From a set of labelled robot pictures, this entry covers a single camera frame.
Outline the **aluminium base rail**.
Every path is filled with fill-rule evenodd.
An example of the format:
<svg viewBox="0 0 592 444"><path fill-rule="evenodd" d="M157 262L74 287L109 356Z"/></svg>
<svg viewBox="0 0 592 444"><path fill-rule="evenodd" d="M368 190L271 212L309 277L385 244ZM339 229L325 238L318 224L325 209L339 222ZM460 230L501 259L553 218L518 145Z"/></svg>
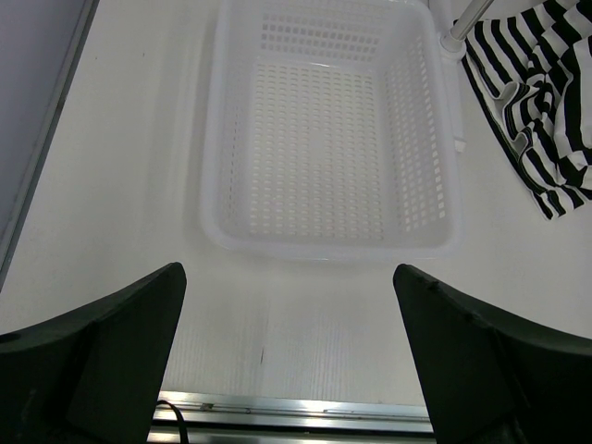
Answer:
<svg viewBox="0 0 592 444"><path fill-rule="evenodd" d="M149 443L433 443L426 408L159 393Z"/></svg>

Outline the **black white striped tank top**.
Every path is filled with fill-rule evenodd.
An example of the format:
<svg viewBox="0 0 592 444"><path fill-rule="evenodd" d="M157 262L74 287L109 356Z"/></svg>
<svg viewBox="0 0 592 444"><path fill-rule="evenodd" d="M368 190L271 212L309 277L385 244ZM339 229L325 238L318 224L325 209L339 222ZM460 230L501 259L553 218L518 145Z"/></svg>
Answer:
<svg viewBox="0 0 592 444"><path fill-rule="evenodd" d="M478 21L462 65L503 152L548 219L591 200L591 4Z"/></svg>

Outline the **white metal clothes rack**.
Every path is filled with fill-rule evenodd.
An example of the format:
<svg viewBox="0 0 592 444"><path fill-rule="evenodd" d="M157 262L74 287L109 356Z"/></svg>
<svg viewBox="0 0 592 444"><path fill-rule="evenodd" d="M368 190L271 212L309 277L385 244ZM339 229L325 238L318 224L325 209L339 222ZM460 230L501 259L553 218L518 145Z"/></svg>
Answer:
<svg viewBox="0 0 592 444"><path fill-rule="evenodd" d="M492 3L492 0L473 0L459 18L453 19L451 1L425 1L436 24L454 147L458 153L462 153L466 147L459 81L462 60L466 54L465 40Z"/></svg>

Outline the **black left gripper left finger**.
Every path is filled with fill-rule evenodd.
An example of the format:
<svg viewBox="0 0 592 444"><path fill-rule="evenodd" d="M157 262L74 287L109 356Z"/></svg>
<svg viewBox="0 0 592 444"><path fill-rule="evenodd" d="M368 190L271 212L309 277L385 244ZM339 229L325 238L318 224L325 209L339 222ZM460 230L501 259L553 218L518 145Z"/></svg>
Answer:
<svg viewBox="0 0 592 444"><path fill-rule="evenodd" d="M4 443L143 443L187 279L180 263L1 337Z"/></svg>

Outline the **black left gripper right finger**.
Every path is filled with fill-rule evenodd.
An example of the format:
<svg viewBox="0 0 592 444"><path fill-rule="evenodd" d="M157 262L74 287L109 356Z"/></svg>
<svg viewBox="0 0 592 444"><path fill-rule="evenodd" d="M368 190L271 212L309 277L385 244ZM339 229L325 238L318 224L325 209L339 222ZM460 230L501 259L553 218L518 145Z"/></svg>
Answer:
<svg viewBox="0 0 592 444"><path fill-rule="evenodd" d="M590 442L590 339L412 265L397 266L393 287L436 442Z"/></svg>

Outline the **white plastic basket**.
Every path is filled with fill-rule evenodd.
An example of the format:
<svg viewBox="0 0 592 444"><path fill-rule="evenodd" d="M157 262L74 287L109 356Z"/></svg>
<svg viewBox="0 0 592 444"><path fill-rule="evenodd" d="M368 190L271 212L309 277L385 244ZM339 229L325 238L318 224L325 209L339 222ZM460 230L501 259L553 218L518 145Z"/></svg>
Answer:
<svg viewBox="0 0 592 444"><path fill-rule="evenodd" d="M437 29L421 1L224 1L200 216L234 251L390 261L462 235Z"/></svg>

